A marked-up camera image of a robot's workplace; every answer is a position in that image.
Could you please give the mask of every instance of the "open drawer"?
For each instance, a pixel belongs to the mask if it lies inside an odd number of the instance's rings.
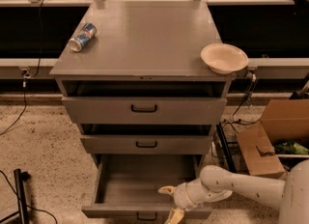
[[[193,155],[102,155],[92,204],[82,210],[90,218],[164,220],[174,207],[173,199],[157,191],[196,179],[196,165]],[[210,214],[211,208],[202,207],[185,217],[206,219]]]

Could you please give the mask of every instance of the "blue can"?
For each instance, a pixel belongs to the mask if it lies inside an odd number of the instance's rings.
[[[72,51],[81,51],[86,44],[94,37],[97,28],[92,23],[86,23],[80,32],[69,40],[69,46]]]

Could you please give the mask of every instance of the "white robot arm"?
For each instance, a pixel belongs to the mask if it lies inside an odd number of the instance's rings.
[[[159,193],[174,197],[176,205],[165,223],[177,224],[186,211],[205,202],[226,199],[233,192],[279,210],[279,224],[308,223],[309,160],[297,164],[285,181],[233,174],[217,166],[206,166],[192,182],[159,189]]]

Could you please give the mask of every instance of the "terrazzo floor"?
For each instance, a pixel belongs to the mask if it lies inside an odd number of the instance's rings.
[[[81,206],[90,204],[97,167],[79,141],[79,131],[60,101],[60,97],[27,95],[28,106],[11,130],[0,136],[0,170],[14,184],[13,171],[27,171],[25,184],[32,207],[51,212],[59,224],[131,224],[162,223],[137,221],[135,218],[89,219]],[[224,118],[231,118],[236,106],[227,106]],[[263,105],[244,106],[238,117],[253,121],[260,117]],[[23,109],[22,95],[0,95],[0,132],[13,123]],[[235,158],[239,168],[241,156]],[[209,156],[206,163],[216,163]],[[15,197],[0,175],[0,210],[15,202]],[[209,204],[206,220],[186,220],[190,224],[274,224],[278,211],[234,193],[229,199]],[[45,212],[31,210],[31,223],[54,224]]]

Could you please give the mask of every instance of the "white plate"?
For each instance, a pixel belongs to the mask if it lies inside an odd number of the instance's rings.
[[[212,71],[229,74],[248,65],[247,55],[239,48],[227,43],[212,43],[203,48],[201,57]]]

